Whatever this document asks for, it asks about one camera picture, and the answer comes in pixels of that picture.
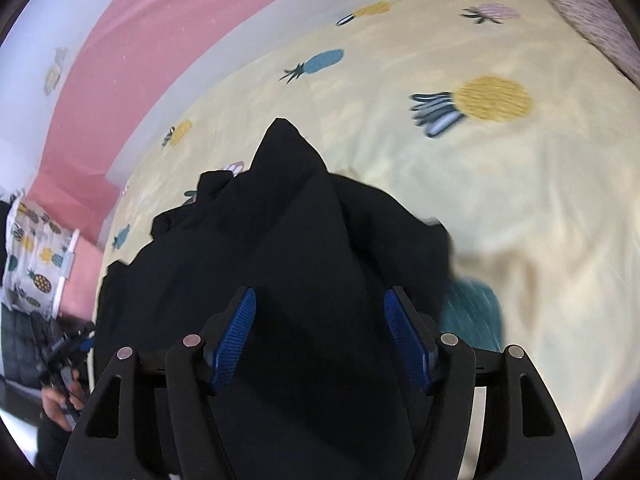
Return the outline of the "person's left hand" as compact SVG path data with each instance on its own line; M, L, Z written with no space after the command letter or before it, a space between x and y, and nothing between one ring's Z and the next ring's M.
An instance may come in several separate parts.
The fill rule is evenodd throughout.
M67 432L71 432L75 427L75 424L70 423L70 415L66 414L68 407L73 405L76 411L81 412L87 399L85 389L82 388L82 383L80 382L80 371L72 370L72 377L73 380L67 386L68 396L57 388L50 386L41 389L44 414Z

